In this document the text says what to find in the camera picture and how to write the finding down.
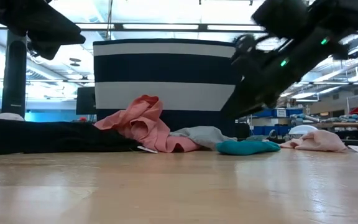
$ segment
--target green led light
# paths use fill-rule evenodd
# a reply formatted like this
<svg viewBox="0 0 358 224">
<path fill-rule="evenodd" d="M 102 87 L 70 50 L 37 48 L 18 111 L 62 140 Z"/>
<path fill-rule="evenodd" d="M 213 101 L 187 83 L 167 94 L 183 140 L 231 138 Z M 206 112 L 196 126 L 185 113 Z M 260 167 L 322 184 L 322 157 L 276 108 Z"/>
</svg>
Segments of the green led light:
<svg viewBox="0 0 358 224">
<path fill-rule="evenodd" d="M 284 61 L 281 62 L 280 65 L 281 65 L 281 67 L 282 67 L 282 66 L 286 65 L 287 63 L 288 63 L 287 60 L 284 60 Z"/>
<path fill-rule="evenodd" d="M 328 39 L 327 38 L 325 38 L 325 39 L 323 39 L 322 41 L 321 41 L 321 45 L 324 45 L 324 44 L 327 44 L 328 43 Z"/>
</svg>

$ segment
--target black pole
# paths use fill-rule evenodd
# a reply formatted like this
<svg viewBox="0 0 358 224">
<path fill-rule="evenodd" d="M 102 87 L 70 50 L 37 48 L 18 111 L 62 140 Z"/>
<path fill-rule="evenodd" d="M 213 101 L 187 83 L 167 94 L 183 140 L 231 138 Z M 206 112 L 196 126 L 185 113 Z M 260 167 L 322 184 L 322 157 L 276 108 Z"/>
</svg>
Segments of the black pole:
<svg viewBox="0 0 358 224">
<path fill-rule="evenodd" d="M 8 31 L 6 46 L 1 109 L 3 113 L 14 113 L 24 118 L 27 39 Z"/>
</svg>

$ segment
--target wooden floor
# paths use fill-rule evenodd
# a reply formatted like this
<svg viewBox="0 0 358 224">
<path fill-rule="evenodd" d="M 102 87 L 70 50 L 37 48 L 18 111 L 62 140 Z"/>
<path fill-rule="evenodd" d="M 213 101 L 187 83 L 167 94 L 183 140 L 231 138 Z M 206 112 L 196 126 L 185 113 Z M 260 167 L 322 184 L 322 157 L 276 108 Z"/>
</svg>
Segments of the wooden floor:
<svg viewBox="0 0 358 224">
<path fill-rule="evenodd" d="M 0 156 L 0 223 L 358 223 L 358 154 Z"/>
</svg>

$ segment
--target pile of clothes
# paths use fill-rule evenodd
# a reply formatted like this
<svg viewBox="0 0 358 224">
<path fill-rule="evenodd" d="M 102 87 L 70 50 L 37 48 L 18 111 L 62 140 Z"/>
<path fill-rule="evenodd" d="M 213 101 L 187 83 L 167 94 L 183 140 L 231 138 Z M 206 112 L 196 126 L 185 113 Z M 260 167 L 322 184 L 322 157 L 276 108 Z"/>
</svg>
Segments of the pile of clothes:
<svg viewBox="0 0 358 224">
<path fill-rule="evenodd" d="M 309 133 L 281 146 L 270 141 L 237 141 L 210 126 L 171 132 L 160 119 L 162 110 L 163 103 L 157 96 L 142 95 L 126 110 L 118 111 L 95 124 L 34 123 L 26 122 L 15 114 L 0 114 L 0 154 L 142 149 L 152 152 L 191 152 L 208 148 L 222 154 L 251 155 L 275 152 L 283 147 L 319 151 L 342 151 L 346 148 L 335 134 L 324 131 Z"/>
</svg>

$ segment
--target black cloth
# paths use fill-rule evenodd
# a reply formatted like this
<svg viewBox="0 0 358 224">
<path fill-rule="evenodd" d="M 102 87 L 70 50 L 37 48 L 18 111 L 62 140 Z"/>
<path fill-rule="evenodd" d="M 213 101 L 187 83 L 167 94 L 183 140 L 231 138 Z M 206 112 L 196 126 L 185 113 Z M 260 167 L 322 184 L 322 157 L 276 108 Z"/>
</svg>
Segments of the black cloth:
<svg viewBox="0 0 358 224">
<path fill-rule="evenodd" d="M 0 154 L 135 151 L 140 144 L 90 123 L 35 123 L 0 119 Z"/>
</svg>

